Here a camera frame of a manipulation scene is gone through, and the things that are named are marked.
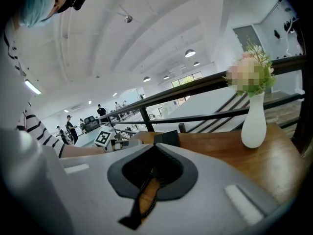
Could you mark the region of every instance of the white ceiling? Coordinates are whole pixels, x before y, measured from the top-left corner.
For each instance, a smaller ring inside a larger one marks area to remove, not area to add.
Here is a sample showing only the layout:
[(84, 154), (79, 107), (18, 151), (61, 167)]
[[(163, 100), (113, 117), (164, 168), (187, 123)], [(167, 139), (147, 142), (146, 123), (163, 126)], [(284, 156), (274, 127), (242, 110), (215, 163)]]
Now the white ceiling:
[[(81, 10), (67, 10), (45, 27), (21, 29), (25, 73), (43, 92), (35, 105), (53, 104), (57, 112), (91, 94), (104, 99), (140, 87), (146, 75), (158, 81), (179, 65), (207, 65), (208, 39), (215, 44), (208, 32), (219, 36), (232, 2), (205, 0), (210, 15), (204, 15), (199, 0), (86, 0)], [(124, 22), (123, 9), (133, 16), (131, 23)], [(189, 48), (196, 55), (185, 58)]]

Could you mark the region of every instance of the bouquet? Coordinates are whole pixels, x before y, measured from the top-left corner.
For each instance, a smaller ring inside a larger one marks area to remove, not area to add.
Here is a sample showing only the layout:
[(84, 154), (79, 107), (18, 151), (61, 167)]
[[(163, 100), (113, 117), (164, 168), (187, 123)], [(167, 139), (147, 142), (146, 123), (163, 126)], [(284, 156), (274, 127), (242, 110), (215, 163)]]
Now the bouquet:
[(247, 92), (250, 97), (262, 94), (266, 88), (271, 88), (275, 83), (272, 75), (273, 68), (270, 57), (261, 46), (254, 45), (248, 39), (246, 52), (242, 58), (229, 68), (224, 79), (229, 86), (233, 86), (237, 94)]

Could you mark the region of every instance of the face mask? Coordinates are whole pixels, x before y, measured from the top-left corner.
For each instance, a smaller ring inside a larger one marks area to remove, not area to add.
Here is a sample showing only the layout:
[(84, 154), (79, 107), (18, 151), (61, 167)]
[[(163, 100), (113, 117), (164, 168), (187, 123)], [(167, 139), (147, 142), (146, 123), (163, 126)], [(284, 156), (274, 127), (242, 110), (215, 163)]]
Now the face mask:
[(25, 0), (19, 10), (19, 24), (28, 28), (43, 26), (51, 21), (46, 19), (54, 6), (54, 0)]

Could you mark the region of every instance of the security camera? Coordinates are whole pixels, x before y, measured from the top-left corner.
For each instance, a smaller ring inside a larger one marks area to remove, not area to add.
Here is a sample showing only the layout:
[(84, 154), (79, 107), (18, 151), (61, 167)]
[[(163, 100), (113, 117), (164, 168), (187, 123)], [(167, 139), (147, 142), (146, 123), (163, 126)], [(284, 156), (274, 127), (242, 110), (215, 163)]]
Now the security camera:
[(130, 15), (127, 15), (127, 16), (125, 17), (125, 19), (124, 19), (124, 21), (125, 21), (126, 23), (130, 23), (132, 20), (133, 20), (133, 17), (130, 16)]

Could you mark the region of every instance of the vase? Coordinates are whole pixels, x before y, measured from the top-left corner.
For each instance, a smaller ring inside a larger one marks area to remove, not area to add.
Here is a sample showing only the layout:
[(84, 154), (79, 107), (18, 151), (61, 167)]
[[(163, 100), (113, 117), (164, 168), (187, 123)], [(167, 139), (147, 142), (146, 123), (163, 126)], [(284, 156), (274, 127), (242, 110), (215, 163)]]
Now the vase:
[(256, 148), (263, 143), (266, 135), (264, 93), (254, 95), (249, 100), (250, 109), (241, 130), (241, 140), (246, 147)]

